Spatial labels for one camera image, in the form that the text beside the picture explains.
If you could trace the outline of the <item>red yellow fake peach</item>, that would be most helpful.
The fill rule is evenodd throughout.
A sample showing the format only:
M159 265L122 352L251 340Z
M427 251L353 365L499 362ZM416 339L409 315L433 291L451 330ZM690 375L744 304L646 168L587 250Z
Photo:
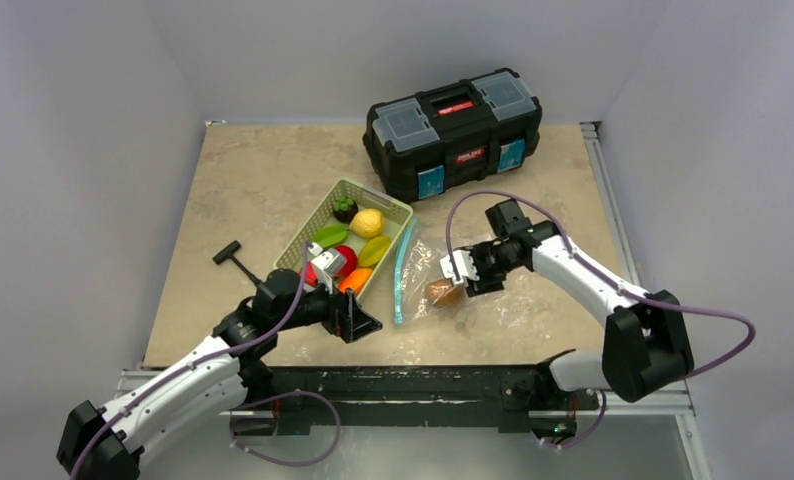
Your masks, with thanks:
M372 277L373 272L372 268L356 268L339 282L338 290L341 293L350 291L355 296L360 295Z

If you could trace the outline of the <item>brown fake potato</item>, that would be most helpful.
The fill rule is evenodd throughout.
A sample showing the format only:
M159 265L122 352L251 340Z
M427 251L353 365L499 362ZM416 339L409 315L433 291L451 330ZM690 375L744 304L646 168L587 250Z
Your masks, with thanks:
M460 304L466 297L463 285L455 285L450 279L442 278L426 285L424 295L434 308L447 308Z

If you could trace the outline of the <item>red fake apple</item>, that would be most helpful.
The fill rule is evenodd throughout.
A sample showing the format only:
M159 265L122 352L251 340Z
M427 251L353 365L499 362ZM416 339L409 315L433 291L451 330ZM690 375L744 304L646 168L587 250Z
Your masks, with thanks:
M335 250L345 260L344 265L339 269L338 273L336 274L336 277L345 278L357 268L357 264L358 264L357 254L353 248L347 245L337 245L335 246Z

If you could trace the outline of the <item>clear zip bag blue seal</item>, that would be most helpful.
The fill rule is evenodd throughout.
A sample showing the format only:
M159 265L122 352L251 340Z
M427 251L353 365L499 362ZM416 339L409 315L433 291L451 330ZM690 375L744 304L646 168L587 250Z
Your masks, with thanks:
M434 308L426 300L424 289L435 280L444 278L439 260L447 254L445 239L422 228L420 220L412 216L397 244L393 271L393 323L406 327L424 319L463 320L466 308L475 303L467 293L464 300L453 307Z

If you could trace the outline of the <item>yellow fake fruit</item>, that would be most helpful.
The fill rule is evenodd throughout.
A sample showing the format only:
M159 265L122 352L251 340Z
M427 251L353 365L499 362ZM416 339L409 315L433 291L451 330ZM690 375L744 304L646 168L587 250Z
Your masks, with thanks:
M369 239L357 254L359 268L374 268L391 246L391 238L379 235Z

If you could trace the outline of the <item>green fake fruit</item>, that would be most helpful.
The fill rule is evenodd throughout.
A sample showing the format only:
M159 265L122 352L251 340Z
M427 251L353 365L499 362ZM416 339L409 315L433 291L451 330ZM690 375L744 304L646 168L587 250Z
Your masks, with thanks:
M317 244L324 250L331 249L343 244L349 234L349 229L345 225L333 224L325 226L316 231L310 238L312 244Z

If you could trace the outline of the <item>yellow fake lemon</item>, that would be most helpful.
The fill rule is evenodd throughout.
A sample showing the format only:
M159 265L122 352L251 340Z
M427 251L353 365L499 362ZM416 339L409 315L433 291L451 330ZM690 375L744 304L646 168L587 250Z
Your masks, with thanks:
M385 229L385 217L382 211L375 208L359 210L349 224L349 230L355 235L370 239L379 236Z

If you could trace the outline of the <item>red fake strawberry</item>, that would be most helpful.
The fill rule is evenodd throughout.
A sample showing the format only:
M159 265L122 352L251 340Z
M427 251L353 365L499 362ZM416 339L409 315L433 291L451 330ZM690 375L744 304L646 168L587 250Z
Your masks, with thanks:
M310 262L307 262L306 266L300 270L300 274L307 286L312 288L317 286L318 278Z

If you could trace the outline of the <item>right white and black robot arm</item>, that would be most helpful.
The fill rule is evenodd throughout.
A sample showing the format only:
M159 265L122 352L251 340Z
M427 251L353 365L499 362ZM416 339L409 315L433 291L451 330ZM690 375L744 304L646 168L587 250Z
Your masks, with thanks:
M494 237L441 261L469 296L503 289L524 268L561 288L603 330L598 351L568 350L537 366L534 392L557 407L578 390L608 390L632 403L690 374L695 361L677 298L625 282L593 261L553 220L532 222L514 200L486 211Z

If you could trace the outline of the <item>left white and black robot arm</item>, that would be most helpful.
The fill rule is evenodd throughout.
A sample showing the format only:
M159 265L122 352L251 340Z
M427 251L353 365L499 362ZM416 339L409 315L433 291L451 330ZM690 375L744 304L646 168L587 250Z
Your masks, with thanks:
M355 293L308 291L298 273L276 269L258 282L196 347L139 388L103 406L84 401L68 415L56 459L73 479L136 479L151 449L186 425L243 405L273 402L262 358L284 330L319 324L345 343L382 329Z

